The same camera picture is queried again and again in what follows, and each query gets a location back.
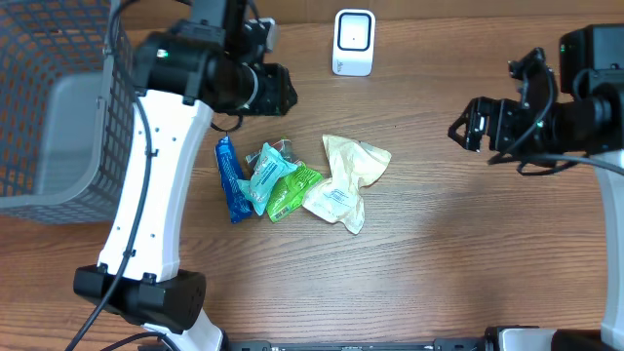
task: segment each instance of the green plastic bag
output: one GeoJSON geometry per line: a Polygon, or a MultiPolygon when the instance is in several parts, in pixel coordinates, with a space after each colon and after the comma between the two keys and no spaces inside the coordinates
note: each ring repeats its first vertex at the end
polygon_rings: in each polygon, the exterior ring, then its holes
{"type": "Polygon", "coordinates": [[[278,222],[298,209],[308,189],[321,179],[323,176],[320,173],[305,167],[301,162],[296,171],[278,180],[266,206],[271,221],[278,222]]]}

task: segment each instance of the mesh basket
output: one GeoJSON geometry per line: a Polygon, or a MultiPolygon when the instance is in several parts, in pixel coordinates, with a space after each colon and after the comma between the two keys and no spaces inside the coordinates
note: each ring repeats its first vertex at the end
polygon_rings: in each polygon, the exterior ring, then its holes
{"type": "Polygon", "coordinates": [[[45,223],[115,216],[134,119],[132,87],[103,54],[110,7],[0,0],[0,214],[45,223]]]}

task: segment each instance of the wood grain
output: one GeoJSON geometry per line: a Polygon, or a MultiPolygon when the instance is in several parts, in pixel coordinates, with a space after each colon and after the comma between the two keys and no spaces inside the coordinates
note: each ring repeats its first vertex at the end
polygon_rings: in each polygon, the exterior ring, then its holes
{"type": "MultiPolygon", "coordinates": [[[[304,209],[280,223],[229,223],[213,147],[195,163],[181,231],[182,267],[203,272],[205,309],[235,340],[415,341],[480,335],[488,325],[599,327],[605,235],[593,171],[522,178],[487,167],[447,128],[471,98],[516,98],[507,59],[535,46],[558,69],[559,37],[619,16],[380,21],[371,77],[333,76],[331,24],[283,27],[275,60],[299,104],[284,118],[247,118],[239,157],[279,136],[329,174],[321,135],[389,150],[385,175],[363,189],[358,236],[304,209]]],[[[131,33],[136,42],[144,32],[131,33]]],[[[234,124],[217,116],[219,124],[234,124]]],[[[71,288],[93,264],[109,224],[42,226],[1,218],[0,348],[61,349],[93,306],[71,288]]],[[[102,315],[81,349],[138,328],[102,315]]]]}
{"type": "MultiPolygon", "coordinates": [[[[260,14],[280,24],[329,23],[339,10],[371,9],[378,20],[554,15],[624,15],[621,0],[255,0],[260,14]]],[[[129,29],[153,29],[186,19],[173,0],[143,0],[124,13],[129,29]]]]}

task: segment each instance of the gray bin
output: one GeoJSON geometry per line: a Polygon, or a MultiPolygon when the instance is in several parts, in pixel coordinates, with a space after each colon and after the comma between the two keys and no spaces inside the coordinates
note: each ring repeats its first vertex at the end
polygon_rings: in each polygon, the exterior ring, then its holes
{"type": "MultiPolygon", "coordinates": [[[[110,8],[104,0],[0,0],[0,215],[114,218],[134,117],[132,87],[104,55],[110,8]]],[[[119,33],[130,70],[132,49],[119,33]]]]}

